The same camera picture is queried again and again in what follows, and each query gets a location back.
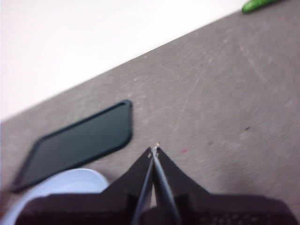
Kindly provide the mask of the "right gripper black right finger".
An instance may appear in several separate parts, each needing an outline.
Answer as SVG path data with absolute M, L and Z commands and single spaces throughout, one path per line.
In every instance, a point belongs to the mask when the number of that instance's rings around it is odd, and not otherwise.
M 294 225 L 278 199 L 262 195 L 213 194 L 188 177 L 164 152 L 157 157 L 184 225 Z

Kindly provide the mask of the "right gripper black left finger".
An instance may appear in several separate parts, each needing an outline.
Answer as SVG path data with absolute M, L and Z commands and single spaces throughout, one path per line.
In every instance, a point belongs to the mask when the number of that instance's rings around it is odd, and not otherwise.
M 151 174 L 151 148 L 101 193 L 53 194 L 29 201 L 17 217 L 18 225 L 130 224 Z

